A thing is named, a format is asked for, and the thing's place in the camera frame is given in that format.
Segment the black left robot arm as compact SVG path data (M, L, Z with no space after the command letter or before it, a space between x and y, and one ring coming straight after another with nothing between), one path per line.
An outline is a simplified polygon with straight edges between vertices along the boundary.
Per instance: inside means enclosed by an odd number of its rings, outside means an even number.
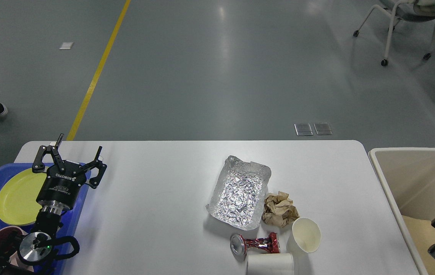
M0 242L0 275L33 275L34 272L11 262L17 256L26 266L41 266L39 274L51 275L53 263L76 256L80 251L74 236L57 237L63 227L62 216L74 209L83 186L96 189L107 169L99 146L91 162L64 160L59 147L63 134L48 146L40 146L32 163L33 173L45 174L36 197L40 205L29 233L13 231Z

